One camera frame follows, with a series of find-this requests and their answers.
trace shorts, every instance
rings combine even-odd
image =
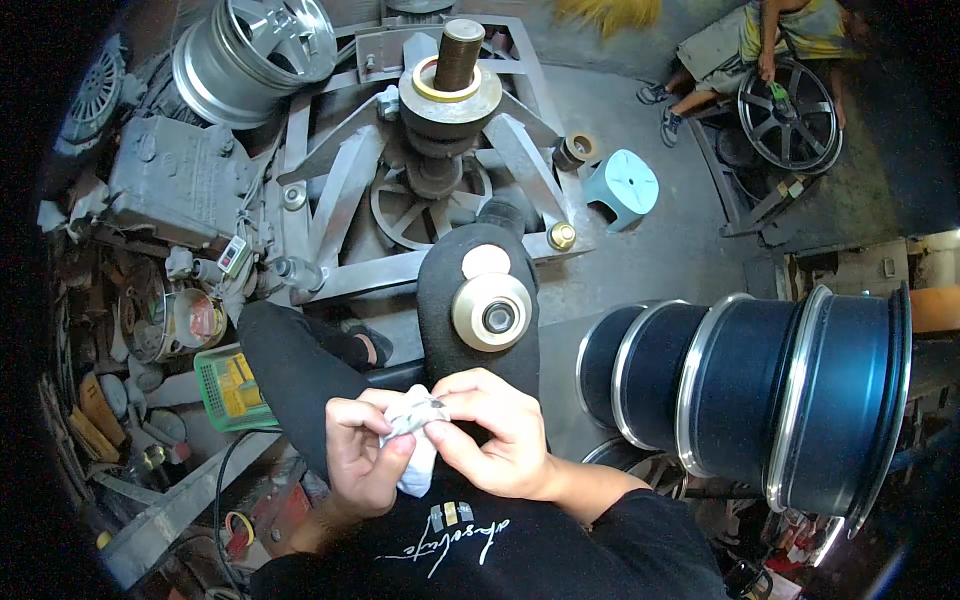
[[[752,64],[745,64],[740,57],[729,67],[710,71],[693,86],[697,91],[712,89],[721,94],[736,95],[740,84],[750,75]]]
[[[740,58],[740,35],[746,18],[740,7],[681,42],[677,58],[696,80],[695,89],[737,92],[753,66]]]

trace blue plastic stool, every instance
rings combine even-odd
[[[659,193],[657,176],[629,150],[614,152],[584,182],[588,203],[601,202],[616,213],[607,233],[616,233],[650,212]]]

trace black t-shirt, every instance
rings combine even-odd
[[[726,597],[683,502],[629,492],[588,532],[551,503],[493,496],[449,472],[320,556],[270,561],[251,585],[255,600]]]

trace hand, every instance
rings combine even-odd
[[[381,448],[378,436],[393,431],[383,411],[401,397],[397,392],[367,390],[355,400],[332,398],[326,404],[330,501],[348,518],[383,516],[394,507],[396,482],[417,442],[407,434]]]
[[[441,379],[433,396],[446,405],[452,419],[476,421],[494,435],[477,447],[473,438],[453,423],[427,423],[423,431],[448,465],[484,492],[546,499],[555,463],[546,451],[539,402],[485,369]]]
[[[766,84],[772,83],[774,78],[777,76],[777,67],[774,63],[774,53],[766,50],[760,52],[757,68],[760,71],[760,78]]]
[[[847,127],[847,113],[843,110],[843,103],[839,100],[833,103],[833,111],[837,115],[837,127],[844,129]]]

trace white cloth rag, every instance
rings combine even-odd
[[[396,488],[417,498],[430,490],[433,479],[433,463],[437,459],[437,448],[423,433],[423,426],[432,420],[450,421],[450,412],[444,404],[432,397],[426,388],[417,384],[387,408],[384,419],[394,427],[387,436],[380,436],[380,447],[396,436],[412,433],[417,440],[410,464],[396,483]]]

